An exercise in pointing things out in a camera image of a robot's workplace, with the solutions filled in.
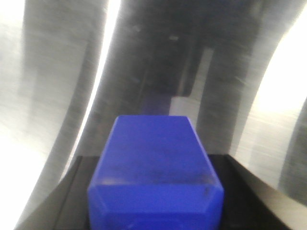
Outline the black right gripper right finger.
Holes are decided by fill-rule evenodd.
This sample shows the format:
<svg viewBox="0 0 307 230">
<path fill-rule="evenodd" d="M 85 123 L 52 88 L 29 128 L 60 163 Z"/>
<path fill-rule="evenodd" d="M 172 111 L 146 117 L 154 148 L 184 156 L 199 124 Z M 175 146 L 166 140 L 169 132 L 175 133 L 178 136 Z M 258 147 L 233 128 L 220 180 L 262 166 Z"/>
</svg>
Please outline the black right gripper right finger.
<svg viewBox="0 0 307 230">
<path fill-rule="evenodd" d="M 230 155 L 209 159 L 224 188 L 221 230 L 305 230 L 307 207 L 272 188 Z"/>
</svg>

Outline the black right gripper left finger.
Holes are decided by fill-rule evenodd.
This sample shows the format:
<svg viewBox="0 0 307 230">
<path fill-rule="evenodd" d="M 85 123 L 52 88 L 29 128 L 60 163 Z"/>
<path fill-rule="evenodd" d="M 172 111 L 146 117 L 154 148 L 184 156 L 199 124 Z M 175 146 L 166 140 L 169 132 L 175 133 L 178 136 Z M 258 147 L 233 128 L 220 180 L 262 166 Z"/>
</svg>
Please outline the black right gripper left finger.
<svg viewBox="0 0 307 230">
<path fill-rule="evenodd" d="M 79 156 L 50 195 L 17 230 L 90 230 L 87 189 L 98 156 Z"/>
</svg>

